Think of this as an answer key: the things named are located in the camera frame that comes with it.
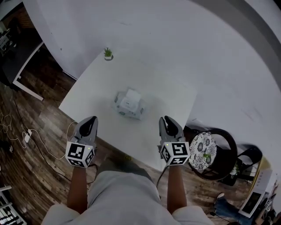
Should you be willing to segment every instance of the white shirt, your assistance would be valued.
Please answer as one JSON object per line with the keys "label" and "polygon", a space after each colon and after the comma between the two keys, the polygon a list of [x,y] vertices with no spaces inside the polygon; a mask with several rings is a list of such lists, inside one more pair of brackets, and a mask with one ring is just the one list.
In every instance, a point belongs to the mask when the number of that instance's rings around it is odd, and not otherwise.
{"label": "white shirt", "polygon": [[146,177],[101,172],[88,193],[88,209],[79,214],[53,205],[43,225],[213,225],[202,208],[187,206],[172,215],[161,205],[155,185]]}

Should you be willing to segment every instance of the white table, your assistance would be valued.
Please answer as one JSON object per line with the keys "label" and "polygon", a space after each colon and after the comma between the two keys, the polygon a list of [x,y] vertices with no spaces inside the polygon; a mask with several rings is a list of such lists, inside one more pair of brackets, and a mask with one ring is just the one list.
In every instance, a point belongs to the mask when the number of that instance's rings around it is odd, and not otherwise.
{"label": "white table", "polygon": [[[173,74],[153,68],[126,50],[105,61],[103,52],[89,65],[69,91],[59,109],[76,122],[97,116],[97,135],[144,164],[162,171],[159,119],[168,115],[182,127],[190,114],[196,91],[173,79]],[[118,91],[137,90],[147,103],[142,121],[125,118],[111,107]]]}

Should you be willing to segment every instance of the white curved wall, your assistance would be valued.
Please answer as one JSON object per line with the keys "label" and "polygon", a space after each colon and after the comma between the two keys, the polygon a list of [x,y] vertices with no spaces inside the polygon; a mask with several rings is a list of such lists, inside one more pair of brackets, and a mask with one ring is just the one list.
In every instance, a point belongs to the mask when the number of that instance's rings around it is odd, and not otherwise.
{"label": "white curved wall", "polygon": [[281,42],[281,10],[273,0],[245,0],[269,25]]}
{"label": "white curved wall", "polygon": [[[281,172],[280,91],[252,46],[211,12],[188,0],[24,4],[46,46],[71,75],[79,77],[104,47],[113,53],[129,48],[145,63],[196,87],[189,122],[225,129],[238,144],[257,145]],[[46,26],[36,25],[38,20]]]}

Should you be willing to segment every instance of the person's arm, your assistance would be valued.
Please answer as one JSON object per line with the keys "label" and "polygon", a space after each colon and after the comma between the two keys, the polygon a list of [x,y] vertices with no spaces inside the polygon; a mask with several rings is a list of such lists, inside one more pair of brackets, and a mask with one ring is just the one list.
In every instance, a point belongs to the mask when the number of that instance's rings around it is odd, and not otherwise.
{"label": "person's arm", "polygon": [[262,225],[262,223],[264,222],[262,217],[263,217],[263,214],[264,214],[266,209],[267,209],[267,207],[264,207],[263,210],[261,210],[261,212],[259,213],[258,217],[255,219],[255,223],[257,225]]}
{"label": "person's arm", "polygon": [[74,167],[67,207],[82,214],[87,209],[87,180],[86,169]]}
{"label": "person's arm", "polygon": [[172,214],[175,210],[187,206],[181,166],[169,167],[167,210]]}

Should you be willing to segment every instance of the small potted plant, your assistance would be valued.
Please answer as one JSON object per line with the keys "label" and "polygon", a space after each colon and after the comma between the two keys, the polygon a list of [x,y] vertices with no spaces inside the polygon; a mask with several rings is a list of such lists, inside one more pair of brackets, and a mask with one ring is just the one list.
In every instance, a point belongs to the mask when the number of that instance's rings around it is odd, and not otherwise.
{"label": "small potted plant", "polygon": [[235,164],[233,170],[230,172],[231,175],[231,179],[234,178],[234,176],[237,176],[239,174],[239,166],[237,165],[237,163]]}
{"label": "small potted plant", "polygon": [[104,49],[104,59],[110,61],[113,59],[112,51],[107,47]]}

